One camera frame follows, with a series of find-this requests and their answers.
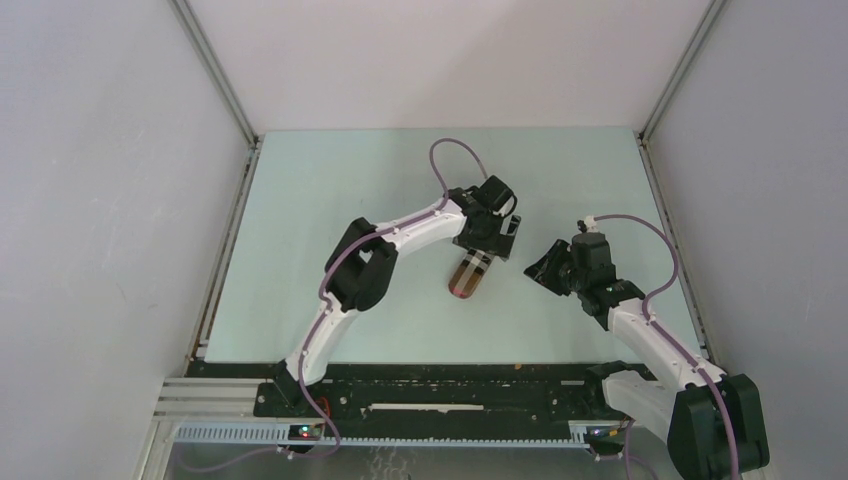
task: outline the white wall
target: white wall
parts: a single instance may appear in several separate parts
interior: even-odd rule
[[[128,478],[247,149],[165,0],[0,18],[0,477]]]
[[[641,128],[708,0],[196,0],[257,130]]]
[[[845,478],[848,3],[731,2],[653,139],[712,345],[782,478]]]

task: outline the black joint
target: black joint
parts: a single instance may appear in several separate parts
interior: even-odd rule
[[[339,244],[327,260],[324,271],[341,256],[341,254],[360,238],[374,233],[376,227],[364,218],[357,218],[342,235]],[[339,264],[327,283],[327,290],[342,304],[342,311],[356,309],[364,312],[376,305],[389,289],[395,263],[397,249],[393,243],[382,237],[373,238],[358,249],[351,252]]]
[[[769,447],[760,393],[746,375],[727,377],[716,384],[733,426],[739,472],[769,463]],[[730,448],[716,400],[708,386],[677,393],[668,431],[668,453],[686,479],[713,480],[730,475]]]
[[[274,367],[274,387],[277,393],[280,394],[283,400],[283,405],[292,413],[306,411],[309,406],[303,397],[303,392],[300,389],[300,384],[288,371],[288,365],[283,360]],[[257,398],[256,408],[262,408],[267,398],[259,401]]]

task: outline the cable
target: cable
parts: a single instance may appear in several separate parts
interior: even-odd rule
[[[192,467],[191,465],[186,465],[186,463],[183,461],[182,453],[177,455],[176,462],[177,462],[177,465],[180,466],[180,468],[182,468],[183,470],[185,470],[187,472],[211,473],[211,472],[217,472],[218,470],[223,470],[223,469],[229,467],[230,465],[235,465],[236,463],[238,463],[238,462],[240,462],[244,459],[250,458],[254,455],[259,455],[259,454],[262,454],[262,453],[276,452],[276,451],[277,451],[277,447],[257,448],[257,449],[251,450],[247,453],[243,453],[243,454],[239,455],[238,457],[231,458],[230,460],[227,460],[224,463],[220,463],[218,465],[213,465],[211,467]]]
[[[668,247],[668,252],[671,254],[671,260],[673,263],[673,269],[671,278],[665,282],[661,287],[656,290],[651,291],[649,294],[645,295],[645,299],[642,300],[642,315],[648,321],[648,323],[654,327],[654,329],[665,338],[668,343],[670,343],[681,355],[686,359],[692,368],[697,368],[698,374],[701,375],[701,378],[707,383],[707,387],[710,389],[710,392],[713,394],[715,398],[716,405],[718,406],[718,411],[721,414],[721,421],[724,424],[724,433],[727,435],[727,446],[730,451],[730,478],[731,480],[739,479],[739,452],[736,448],[736,437],[733,434],[733,425],[730,423],[730,414],[727,411],[727,405],[724,403],[724,397],[721,396],[721,392],[719,392],[718,387],[713,382],[712,378],[710,378],[709,374],[707,374],[706,370],[703,368],[698,368],[698,360],[696,360],[688,350],[686,350],[683,345],[680,344],[659,322],[656,322],[650,313],[648,312],[648,305],[652,298],[657,296],[658,294],[668,290],[674,282],[677,280],[678,272],[680,271],[680,261],[677,258],[677,252],[674,250],[674,245],[671,244],[671,241],[668,237],[660,231],[657,227],[655,227],[650,222],[643,220],[639,217],[633,215],[625,215],[625,214],[612,214],[612,215],[601,215],[595,217],[595,221],[608,220],[608,219],[616,219],[621,218],[625,220],[632,220],[634,222],[640,223],[645,227],[648,227],[656,233],[662,240],[665,242],[665,246]],[[630,429],[627,429],[627,433],[625,433],[624,440],[624,466],[627,470],[627,478],[630,478],[630,465],[628,463],[627,450],[628,450],[628,439],[630,438]]]
[[[332,304],[332,302],[330,301],[330,299],[327,297],[327,295],[325,293],[327,291],[327,284],[330,282],[330,278],[332,278],[332,276],[336,272],[336,270],[338,270],[339,265],[341,265],[342,262],[345,259],[347,259],[347,257],[349,257],[353,252],[358,251],[359,247],[361,247],[363,244],[365,244],[365,243],[367,243],[367,242],[369,242],[369,241],[371,241],[371,240],[373,240],[377,237],[380,237],[380,236],[383,236],[387,233],[390,233],[395,228],[397,228],[397,229],[406,228],[410,225],[413,225],[413,224],[418,223],[422,220],[430,218],[431,216],[434,216],[437,211],[441,210],[442,208],[445,207],[445,205],[447,205],[448,196],[450,195],[450,191],[448,189],[447,183],[445,183],[444,177],[442,176],[441,172],[439,172],[439,167],[436,166],[436,158],[435,158],[436,147],[441,145],[442,143],[454,143],[454,144],[459,145],[460,147],[464,148],[469,154],[471,154],[471,156],[477,162],[477,165],[480,167],[480,171],[483,173],[483,178],[489,178],[489,174],[486,172],[486,167],[483,166],[483,161],[480,160],[480,157],[477,155],[477,153],[474,151],[474,149],[472,149],[471,147],[468,146],[468,144],[466,144],[465,142],[463,142],[461,140],[457,140],[455,138],[450,138],[450,137],[444,137],[444,138],[440,138],[440,139],[436,140],[435,142],[433,142],[432,145],[430,145],[430,153],[429,153],[430,167],[433,169],[433,173],[436,175],[436,179],[439,181],[439,185],[442,187],[442,199],[439,202],[439,204],[436,206],[436,208],[434,208],[433,210],[428,210],[427,212],[424,212],[421,215],[413,217],[409,220],[406,220],[405,222],[401,222],[401,223],[394,225],[392,227],[384,228],[382,230],[378,230],[378,231],[369,233],[368,235],[365,235],[365,236],[359,238],[358,240],[356,240],[355,242],[353,242],[352,244],[350,244],[350,246],[348,246],[341,253],[341,255],[339,255],[338,258],[336,258],[336,260],[332,263],[332,265],[330,265],[330,268],[327,269],[327,272],[324,274],[324,278],[321,280],[321,285],[318,288],[318,298],[322,302],[324,302],[324,310],[321,312],[321,315],[318,316],[318,319],[315,321],[315,324],[312,325],[312,328],[309,330],[309,333],[307,333],[306,340],[304,340],[303,346],[301,347],[301,355],[300,355],[300,358],[298,359],[298,362],[297,362],[297,373],[298,373],[298,382],[297,383],[300,386],[300,391],[303,393],[303,396],[306,399],[307,403],[309,403],[309,405],[312,407],[312,409],[315,410],[315,412],[322,419],[324,419],[325,424],[330,427],[330,430],[332,430],[333,439],[334,439],[333,448],[330,449],[327,452],[321,452],[321,453],[297,453],[297,452],[293,452],[293,451],[291,451],[291,450],[289,450],[289,449],[287,449],[287,448],[285,448],[281,445],[278,445],[276,447],[263,447],[263,448],[258,448],[256,450],[251,450],[250,452],[247,452],[247,453],[245,453],[245,454],[243,454],[239,457],[236,457],[232,460],[224,462],[220,465],[215,465],[213,467],[205,467],[205,468],[202,468],[202,469],[195,469],[195,467],[188,466],[185,463],[183,463],[181,459],[178,459],[178,462],[183,469],[188,470],[188,471],[201,472],[201,473],[202,472],[214,472],[216,470],[221,470],[223,468],[227,468],[230,465],[233,465],[237,462],[240,462],[240,461],[242,461],[242,460],[244,460],[248,457],[252,457],[252,456],[258,455],[260,453],[267,453],[267,452],[274,452],[274,451],[285,452],[289,457],[324,458],[324,457],[328,457],[328,456],[336,453],[339,450],[339,448],[341,448],[341,434],[339,434],[338,427],[336,427],[336,424],[333,423],[333,421],[330,419],[330,416],[327,413],[324,412],[324,409],[322,409],[321,407],[318,406],[318,404],[315,402],[315,399],[312,398],[312,395],[310,395],[309,390],[306,388],[306,384],[303,381],[303,358],[306,355],[309,344],[312,342],[312,338],[315,336],[315,333],[318,332],[318,329],[321,327],[321,324],[327,318],[327,315],[329,315],[331,313],[329,306]]]

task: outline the black bracket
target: black bracket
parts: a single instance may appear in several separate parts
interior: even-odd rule
[[[524,274],[557,295],[577,293],[583,311],[609,330],[610,308],[645,294],[627,280],[616,278],[609,242],[603,233],[584,232],[571,239],[571,245],[558,239]]]
[[[375,231],[376,227],[364,218],[360,217],[351,222],[327,260],[324,271],[329,270],[330,265],[353,242]],[[366,258],[364,254],[370,254],[370,257]],[[341,302],[343,312],[352,308],[364,312],[385,296],[397,256],[393,243],[385,241],[382,237],[371,239],[362,244],[358,251],[342,260],[327,284],[327,291]]]
[[[769,463],[760,392],[746,375],[725,377],[716,384],[730,415],[739,471]],[[719,480],[730,475],[730,449],[709,387],[690,387],[677,393],[668,431],[668,453],[686,480]]]
[[[464,249],[480,250],[507,260],[521,224],[521,217],[511,215],[518,201],[512,190],[492,175],[480,187],[451,190],[449,198],[459,205],[466,217],[465,226],[453,243]],[[513,202],[510,212],[506,215],[498,214],[510,200]],[[506,232],[502,233],[507,218],[510,221]]]

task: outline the metal strip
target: metal strip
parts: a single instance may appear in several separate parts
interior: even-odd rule
[[[643,139],[650,140],[654,132],[656,132],[657,125],[659,125],[660,120],[665,116],[671,100],[677,94],[677,90],[680,88],[689,70],[691,70],[698,53],[700,53],[707,37],[715,26],[716,20],[718,20],[719,15],[728,3],[730,3],[730,0],[712,0],[710,2],[707,10],[704,12],[704,16],[701,17],[701,22],[698,23],[698,28],[695,29],[695,33],[692,34],[689,44],[686,45],[686,50],[683,51],[683,55],[674,67],[674,72],[671,74],[671,78],[668,80],[665,89],[663,89],[659,100],[657,100],[654,110],[648,117],[645,127],[642,129],[641,137]]]
[[[174,425],[170,422],[154,422],[155,433],[150,444],[144,468],[139,477],[142,480],[162,480],[168,469],[168,460],[174,446]]]
[[[665,230],[669,241],[671,241],[671,244],[674,246],[674,249],[677,252],[677,258],[680,261],[680,272],[678,278],[680,279],[680,286],[683,289],[683,299],[686,301],[686,306],[689,309],[689,316],[692,318],[692,325],[695,327],[695,335],[698,338],[701,354],[704,358],[716,362],[714,352],[710,349],[709,335],[707,335],[707,331],[704,328],[703,317],[701,316],[701,311],[698,308],[696,295],[692,288],[692,282],[690,281],[686,255],[683,252],[683,249],[681,249],[680,242],[677,239],[676,232],[678,230],[675,228],[674,217],[669,211],[665,201],[665,195],[663,193],[665,189],[662,187],[662,182],[654,169],[648,143],[644,140],[639,140],[638,138],[636,139],[636,142],[639,146],[639,155],[642,157],[642,165],[645,167],[645,174],[648,177],[648,184],[651,186],[654,203],[656,203],[657,211],[660,214],[660,222],[662,223],[663,230]]]
[[[250,194],[250,186],[253,184],[253,177],[256,175],[256,168],[259,164],[261,151],[262,145],[258,144],[251,152],[244,180],[239,188],[233,211],[230,214],[224,247],[216,263],[215,283],[212,285],[212,289],[206,303],[206,310],[204,311],[203,326],[200,334],[200,342],[204,345],[206,344],[205,342],[208,342],[209,336],[212,333],[212,323],[214,322],[215,312],[218,308],[218,300],[220,300],[221,290],[224,288],[224,280],[227,277],[227,269],[230,266],[230,258],[233,255],[233,248],[235,248],[236,237],[238,237],[238,230],[241,226],[241,219],[244,216],[244,209],[247,207],[247,197]]]
[[[215,88],[218,90],[218,93],[221,94],[224,102],[227,104],[227,107],[238,124],[242,135],[244,135],[244,139],[250,147],[255,146],[257,143],[256,131],[254,131],[253,127],[250,125],[250,121],[244,113],[244,108],[242,108],[241,103],[233,90],[232,84],[230,84],[226,74],[224,74],[221,62],[218,61],[218,57],[215,55],[215,52],[212,50],[212,46],[209,44],[209,39],[206,37],[206,34],[203,33],[200,22],[197,20],[197,15],[191,8],[188,0],[169,1],[174,9],[177,19],[185,29],[191,44],[194,46],[197,55],[200,57],[203,67],[209,74],[212,83],[215,84]]]
[[[133,480],[142,480],[147,466],[150,464],[150,453],[153,450],[153,441],[156,438],[156,430],[159,428],[159,422],[150,422],[150,427],[147,429],[147,435],[144,437],[144,444],[141,448],[141,454],[138,456],[138,463],[135,466]]]
[[[188,347],[185,363],[183,364],[183,374],[188,371],[189,363],[195,358],[203,358],[206,353],[206,344],[209,340],[209,335],[212,328],[212,319],[215,310],[218,306],[218,300],[221,295],[221,289],[224,286],[224,278],[226,277],[227,267],[230,263],[233,246],[235,245],[238,227],[241,224],[241,217],[244,214],[244,208],[247,205],[247,195],[250,192],[250,185],[253,182],[253,176],[256,173],[256,164],[259,159],[259,152],[262,144],[257,144],[256,148],[248,151],[247,159],[244,166],[244,175],[242,181],[236,190],[233,198],[232,207],[230,208],[229,216],[227,217],[227,228],[224,230],[224,235],[221,237],[221,243],[218,247],[218,257],[215,259],[215,265],[212,268],[212,273],[209,276],[209,284],[206,287],[206,297],[201,309],[200,315],[194,326],[194,334],[191,336],[191,343]]]
[[[318,441],[288,438],[291,425],[308,422],[279,422],[256,425],[241,422],[187,422],[177,428],[176,443],[224,443],[248,445],[332,445],[335,439],[325,437]],[[571,438],[555,440],[468,440],[468,439],[407,439],[407,438],[354,438],[342,437],[342,446],[368,447],[500,447],[500,448],[588,448],[585,443],[586,427],[571,427]]]

